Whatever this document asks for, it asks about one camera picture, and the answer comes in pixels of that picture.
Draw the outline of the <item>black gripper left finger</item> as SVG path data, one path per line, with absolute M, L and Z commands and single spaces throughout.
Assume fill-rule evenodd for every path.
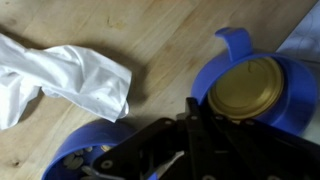
M 186 121 L 160 118 L 92 163 L 99 180 L 147 180 L 186 148 Z

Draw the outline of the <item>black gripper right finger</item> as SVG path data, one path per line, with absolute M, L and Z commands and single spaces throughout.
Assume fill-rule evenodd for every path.
M 320 180 L 320 146 L 257 120 L 233 123 L 186 99 L 196 180 Z

